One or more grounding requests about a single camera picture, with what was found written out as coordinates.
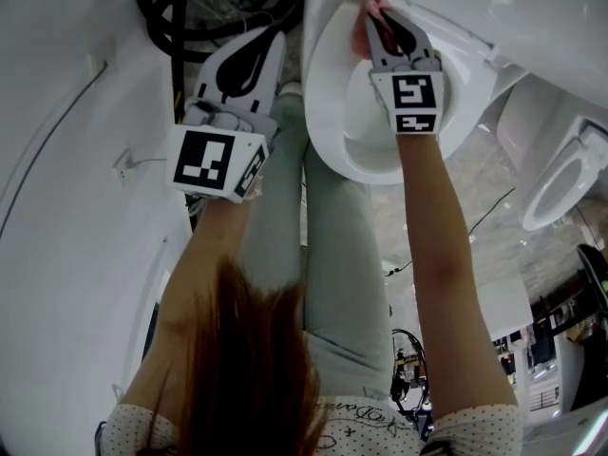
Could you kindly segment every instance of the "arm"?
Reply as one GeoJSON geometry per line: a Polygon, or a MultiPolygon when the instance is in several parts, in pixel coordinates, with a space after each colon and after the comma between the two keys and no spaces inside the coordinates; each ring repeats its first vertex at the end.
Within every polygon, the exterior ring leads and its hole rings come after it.
{"type": "Polygon", "coordinates": [[[516,404],[482,317],[465,218],[439,145],[428,135],[397,142],[434,417],[516,404]]]}
{"type": "Polygon", "coordinates": [[[158,410],[179,425],[197,303],[204,303],[213,288],[219,260],[237,256],[248,213],[249,201],[206,206],[164,290],[154,340],[121,404],[158,410]]]}

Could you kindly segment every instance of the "toilet lid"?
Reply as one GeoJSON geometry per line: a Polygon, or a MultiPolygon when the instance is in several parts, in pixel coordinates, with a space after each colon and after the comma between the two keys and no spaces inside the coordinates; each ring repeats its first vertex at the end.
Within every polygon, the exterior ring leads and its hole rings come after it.
{"type": "Polygon", "coordinates": [[[538,230],[561,218],[589,191],[598,173],[597,161],[580,140],[571,141],[531,189],[519,184],[516,187],[516,202],[520,205],[523,228],[538,230]]]}
{"type": "MultiPolygon", "coordinates": [[[[466,138],[485,110],[496,71],[485,62],[489,47],[447,20],[408,4],[392,6],[425,30],[441,53],[445,110],[439,142],[444,158],[466,138]]],[[[394,133],[376,102],[368,77],[371,61],[351,51],[359,5],[345,1],[323,30],[305,83],[306,121],[314,148],[337,173],[369,184],[401,182],[394,133]]]]}

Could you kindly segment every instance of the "jeans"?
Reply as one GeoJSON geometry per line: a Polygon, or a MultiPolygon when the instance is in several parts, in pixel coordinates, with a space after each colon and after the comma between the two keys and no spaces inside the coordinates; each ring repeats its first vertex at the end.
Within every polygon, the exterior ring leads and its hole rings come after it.
{"type": "Polygon", "coordinates": [[[303,282],[300,318],[322,395],[388,398],[392,376],[389,304],[369,187],[333,172],[309,141],[301,97],[283,95],[281,132],[264,165],[239,263],[265,291],[303,282]],[[306,173],[308,250],[301,277],[300,200],[306,173]]]}

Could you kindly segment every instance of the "long brown hair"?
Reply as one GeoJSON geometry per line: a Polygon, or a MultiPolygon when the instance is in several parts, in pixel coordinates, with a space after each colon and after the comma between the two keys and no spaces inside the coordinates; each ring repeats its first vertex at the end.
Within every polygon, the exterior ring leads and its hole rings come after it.
{"type": "Polygon", "coordinates": [[[298,288],[254,288],[224,259],[199,302],[178,453],[309,456],[325,417],[299,326],[298,288]]]}

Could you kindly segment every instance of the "leg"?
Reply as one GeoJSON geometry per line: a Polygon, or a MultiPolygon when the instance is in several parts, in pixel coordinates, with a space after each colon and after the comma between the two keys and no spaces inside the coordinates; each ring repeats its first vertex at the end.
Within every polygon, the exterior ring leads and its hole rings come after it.
{"type": "Polygon", "coordinates": [[[254,199],[239,255],[247,277],[268,291],[300,278],[302,160],[308,142],[299,97],[278,97],[273,118],[281,132],[262,169],[262,195],[254,199]]]}
{"type": "Polygon", "coordinates": [[[389,303],[367,186],[333,172],[310,145],[305,329],[325,395],[388,398],[389,303]]]}

